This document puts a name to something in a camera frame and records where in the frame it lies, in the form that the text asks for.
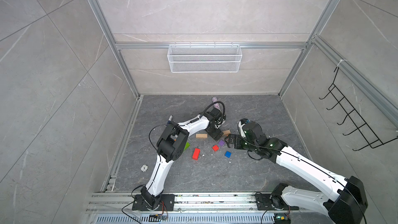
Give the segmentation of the natural wood block 31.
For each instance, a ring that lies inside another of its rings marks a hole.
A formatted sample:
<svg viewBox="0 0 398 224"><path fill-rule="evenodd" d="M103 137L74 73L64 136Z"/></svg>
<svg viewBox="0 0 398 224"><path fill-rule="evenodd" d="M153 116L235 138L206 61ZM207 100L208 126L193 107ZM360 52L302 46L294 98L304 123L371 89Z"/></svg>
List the natural wood block 31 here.
<svg viewBox="0 0 398 224"><path fill-rule="evenodd" d="M196 134L195 137L197 139L207 139L208 138L208 134Z"/></svg>

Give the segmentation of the natural wood block 29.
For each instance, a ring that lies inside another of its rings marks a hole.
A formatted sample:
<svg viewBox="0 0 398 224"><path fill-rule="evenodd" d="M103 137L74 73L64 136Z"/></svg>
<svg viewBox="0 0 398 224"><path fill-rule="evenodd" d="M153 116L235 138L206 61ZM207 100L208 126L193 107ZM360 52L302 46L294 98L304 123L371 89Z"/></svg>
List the natural wood block 29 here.
<svg viewBox="0 0 398 224"><path fill-rule="evenodd" d="M228 136L229 134L231 134L231 131L225 130L225 131L223 131L222 136Z"/></svg>

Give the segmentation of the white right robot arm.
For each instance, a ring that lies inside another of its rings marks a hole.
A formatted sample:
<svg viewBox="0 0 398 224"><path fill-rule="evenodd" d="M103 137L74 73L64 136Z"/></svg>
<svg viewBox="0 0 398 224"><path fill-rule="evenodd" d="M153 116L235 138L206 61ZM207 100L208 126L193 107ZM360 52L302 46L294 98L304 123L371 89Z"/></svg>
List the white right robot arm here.
<svg viewBox="0 0 398 224"><path fill-rule="evenodd" d="M254 152L260 160L267 159L294 172L318 189L302 190L280 183L270 195L274 208L301 207L326 215L335 224L366 220L368 201L358 178L346 178L308 160L282 140L268 137L258 123L248 119L238 122L238 134L229 134L224 140L229 147Z"/></svg>

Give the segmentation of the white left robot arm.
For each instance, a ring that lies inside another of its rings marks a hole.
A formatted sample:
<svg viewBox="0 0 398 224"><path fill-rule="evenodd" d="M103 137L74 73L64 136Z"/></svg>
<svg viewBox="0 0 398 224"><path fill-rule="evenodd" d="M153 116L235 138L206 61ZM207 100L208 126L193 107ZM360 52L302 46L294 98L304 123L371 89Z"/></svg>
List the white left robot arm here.
<svg viewBox="0 0 398 224"><path fill-rule="evenodd" d="M222 101L208 105L201 113L185 122L170 120L153 147L157 151L157 160L149 182L142 187L141 196L147 207L154 210L161 202L164 183L172 164L183 153L188 138L200 131L205 131L213 140L223 136L219 129L226 120L226 108Z"/></svg>

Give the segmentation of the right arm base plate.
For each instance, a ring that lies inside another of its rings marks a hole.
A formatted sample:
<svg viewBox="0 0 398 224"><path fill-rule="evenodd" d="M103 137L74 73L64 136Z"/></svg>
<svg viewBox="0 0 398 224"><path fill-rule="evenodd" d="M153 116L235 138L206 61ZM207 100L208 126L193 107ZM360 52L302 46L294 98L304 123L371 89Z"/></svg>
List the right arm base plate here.
<svg viewBox="0 0 398 224"><path fill-rule="evenodd" d="M257 209L260 211L298 211L299 207L287 205L281 197L256 192L254 194Z"/></svg>

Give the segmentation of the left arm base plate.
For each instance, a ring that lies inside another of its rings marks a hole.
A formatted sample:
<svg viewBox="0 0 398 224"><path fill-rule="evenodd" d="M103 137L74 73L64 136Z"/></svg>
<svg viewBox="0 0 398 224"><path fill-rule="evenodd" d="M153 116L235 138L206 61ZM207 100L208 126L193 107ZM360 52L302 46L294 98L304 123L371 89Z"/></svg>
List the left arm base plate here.
<svg viewBox="0 0 398 224"><path fill-rule="evenodd" d="M164 194L159 197L137 195L133 201L133 211L172 211L175 205L175 195Z"/></svg>

